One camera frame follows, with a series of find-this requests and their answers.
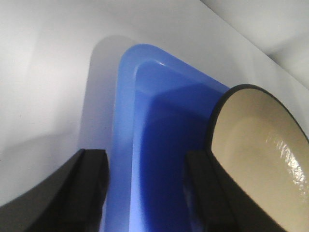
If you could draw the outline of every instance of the blue plastic tray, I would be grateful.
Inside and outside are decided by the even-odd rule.
[[[119,66],[105,232],[188,232],[183,158],[228,87],[139,44]]]

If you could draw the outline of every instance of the white surface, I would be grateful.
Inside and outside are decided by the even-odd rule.
[[[2,0],[0,25],[0,205],[80,147],[110,151],[117,65],[136,43],[267,89],[309,134],[308,90],[199,0]]]
[[[309,1],[202,2],[309,89]]]

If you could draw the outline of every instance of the beige oval insert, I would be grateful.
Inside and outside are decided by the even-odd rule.
[[[309,143],[272,96],[254,88],[232,94],[218,115],[211,150],[285,230],[309,231]]]

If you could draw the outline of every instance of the black rim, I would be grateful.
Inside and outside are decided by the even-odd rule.
[[[297,126],[299,127],[299,129],[301,130],[301,132],[303,133],[304,137],[307,140],[307,143],[309,144],[309,139],[306,136],[305,132],[303,131],[303,129],[300,127],[299,123],[297,122],[297,120],[295,119],[295,117],[291,114],[291,112],[283,105],[283,103],[281,101],[279,101],[274,95],[272,95],[271,93],[269,93],[267,90],[259,87],[259,86],[255,86],[255,85],[251,85],[251,84],[242,84],[242,85],[238,85],[238,86],[234,86],[232,88],[230,88],[217,102],[217,104],[215,105],[212,114],[210,116],[209,119],[209,123],[208,123],[208,127],[207,127],[207,131],[206,131],[206,140],[205,140],[205,148],[207,151],[212,153],[211,150],[211,144],[212,144],[212,139],[213,139],[213,132],[214,132],[214,128],[216,126],[217,120],[218,120],[218,116],[221,112],[221,109],[223,108],[224,104],[226,103],[226,101],[236,92],[242,90],[242,89],[257,89],[263,93],[266,93],[267,95],[271,96],[274,100],[276,100],[284,109],[285,111],[291,116],[291,118],[294,120],[294,122],[297,124]]]

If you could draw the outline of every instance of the blue tray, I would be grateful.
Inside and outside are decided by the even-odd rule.
[[[147,44],[119,66],[105,232],[188,232],[183,158],[228,87]]]

